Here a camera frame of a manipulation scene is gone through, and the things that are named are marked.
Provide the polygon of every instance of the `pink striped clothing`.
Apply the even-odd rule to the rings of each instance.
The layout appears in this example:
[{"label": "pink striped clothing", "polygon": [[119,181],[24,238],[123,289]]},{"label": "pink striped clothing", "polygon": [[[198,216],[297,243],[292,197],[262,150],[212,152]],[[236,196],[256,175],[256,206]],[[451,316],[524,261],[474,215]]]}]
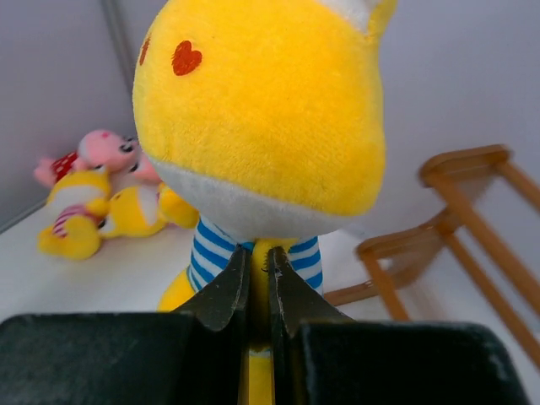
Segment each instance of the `pink striped clothing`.
[{"label": "pink striped clothing", "polygon": [[68,221],[68,219],[70,219],[71,217],[74,217],[75,215],[83,215],[86,218],[90,218],[95,222],[96,225],[101,220],[101,218],[90,213],[84,205],[82,204],[72,205],[71,207],[67,207],[66,209],[64,209],[60,213],[60,215],[58,215],[57,220],[52,226],[52,233],[61,238],[65,238],[68,235],[68,232],[64,229],[64,225],[66,221]]}]

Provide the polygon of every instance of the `plush toy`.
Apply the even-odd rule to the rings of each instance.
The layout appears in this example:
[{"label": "plush toy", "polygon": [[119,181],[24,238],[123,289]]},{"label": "plush toy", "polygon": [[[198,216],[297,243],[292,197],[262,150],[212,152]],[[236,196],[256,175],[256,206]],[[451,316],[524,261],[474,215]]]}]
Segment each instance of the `plush toy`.
[{"label": "plush toy", "polygon": [[118,236],[145,237],[161,231],[167,220],[159,213],[157,187],[130,186],[120,190],[109,201],[100,234],[106,238]]},{"label": "plush toy", "polygon": [[104,166],[66,174],[47,198],[46,210],[55,221],[38,235],[38,250],[72,260],[94,255],[101,246],[98,228],[110,193]]},{"label": "plush toy", "polygon": [[[253,250],[252,312],[262,335],[269,249],[286,247],[295,271],[322,292],[317,236],[365,213],[381,188],[378,48],[395,6],[166,3],[139,54],[133,109],[144,152],[186,215],[196,209],[200,219],[191,262],[162,311],[210,283],[237,245]],[[270,356],[254,350],[251,403],[271,403],[271,380]]]},{"label": "plush toy", "polygon": [[137,158],[136,147],[137,142],[133,138],[125,139],[104,129],[93,131],[84,136],[77,152],[56,160],[41,159],[34,169],[34,178],[51,188],[72,171],[88,170],[99,165],[107,166],[110,172],[119,171]]},{"label": "plush toy", "polygon": [[150,163],[150,160],[146,154],[143,152],[140,153],[138,161],[129,169],[129,173],[135,179],[144,181],[151,184],[159,184],[161,179],[159,178],[158,172],[155,171],[155,168]]}]

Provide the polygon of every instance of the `striped shirt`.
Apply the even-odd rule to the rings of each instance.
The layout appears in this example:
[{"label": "striped shirt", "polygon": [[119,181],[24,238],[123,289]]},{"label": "striped shirt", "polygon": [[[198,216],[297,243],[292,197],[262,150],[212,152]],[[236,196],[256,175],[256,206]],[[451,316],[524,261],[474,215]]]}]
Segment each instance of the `striped shirt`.
[{"label": "striped shirt", "polygon": [[[253,251],[249,240],[233,240],[218,226],[201,216],[193,238],[192,260],[187,278],[195,291],[199,291],[221,273],[237,245]],[[293,269],[319,294],[322,294],[322,266],[317,237],[299,240],[289,250]]]},{"label": "striped shirt", "polygon": [[68,219],[74,217],[75,215],[83,215],[84,217],[92,219],[96,224],[100,222],[100,219],[90,213],[84,205],[72,205],[64,209],[60,213],[60,215],[58,215],[57,220],[52,226],[52,233],[60,238],[65,238],[66,236],[68,236],[65,225]]}]

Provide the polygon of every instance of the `blue and white striped shirt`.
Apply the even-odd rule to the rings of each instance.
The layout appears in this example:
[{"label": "blue and white striped shirt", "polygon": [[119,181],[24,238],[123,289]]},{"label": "blue and white striped shirt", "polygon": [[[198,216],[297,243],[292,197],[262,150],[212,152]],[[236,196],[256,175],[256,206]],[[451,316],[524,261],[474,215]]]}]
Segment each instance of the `blue and white striped shirt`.
[{"label": "blue and white striped shirt", "polygon": [[[197,292],[221,273],[236,245],[253,250],[248,240],[233,240],[207,218],[201,216],[193,238],[192,260],[187,278]],[[319,294],[322,294],[322,265],[317,237],[299,240],[289,250],[293,269]]]}]

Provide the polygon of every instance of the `heart-shaped nostril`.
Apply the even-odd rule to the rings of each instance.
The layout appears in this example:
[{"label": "heart-shaped nostril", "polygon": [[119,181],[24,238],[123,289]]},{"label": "heart-shaped nostril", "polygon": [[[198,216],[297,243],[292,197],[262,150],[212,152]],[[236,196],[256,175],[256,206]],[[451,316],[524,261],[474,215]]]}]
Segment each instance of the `heart-shaped nostril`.
[{"label": "heart-shaped nostril", "polygon": [[203,61],[203,54],[192,49],[192,43],[184,40],[175,49],[172,57],[172,70],[176,76],[185,76],[193,72]]}]

